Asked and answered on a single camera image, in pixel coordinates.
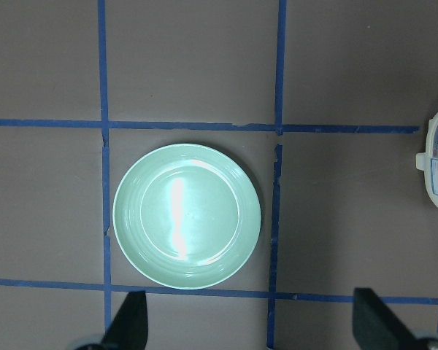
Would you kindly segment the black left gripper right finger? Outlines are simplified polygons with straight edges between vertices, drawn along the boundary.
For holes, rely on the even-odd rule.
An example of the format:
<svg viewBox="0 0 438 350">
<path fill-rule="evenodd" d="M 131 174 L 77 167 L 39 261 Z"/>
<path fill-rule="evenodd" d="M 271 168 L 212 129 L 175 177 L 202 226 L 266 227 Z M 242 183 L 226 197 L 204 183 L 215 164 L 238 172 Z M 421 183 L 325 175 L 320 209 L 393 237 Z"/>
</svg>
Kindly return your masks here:
<svg viewBox="0 0 438 350">
<path fill-rule="evenodd" d="M 354 289 L 353 336 L 360 349 L 423 349 L 423 344 L 370 288 Z"/>
</svg>

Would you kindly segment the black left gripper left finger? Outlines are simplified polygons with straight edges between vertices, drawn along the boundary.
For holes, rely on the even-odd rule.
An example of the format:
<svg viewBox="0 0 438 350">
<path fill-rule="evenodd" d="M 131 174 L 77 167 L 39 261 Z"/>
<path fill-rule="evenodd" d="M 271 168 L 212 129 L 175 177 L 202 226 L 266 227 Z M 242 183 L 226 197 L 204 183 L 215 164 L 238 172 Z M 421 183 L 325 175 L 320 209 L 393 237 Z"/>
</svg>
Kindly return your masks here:
<svg viewBox="0 0 438 350">
<path fill-rule="evenodd" d="M 147 298 L 129 292 L 101 340 L 103 349 L 145 349 L 148 339 Z"/>
</svg>

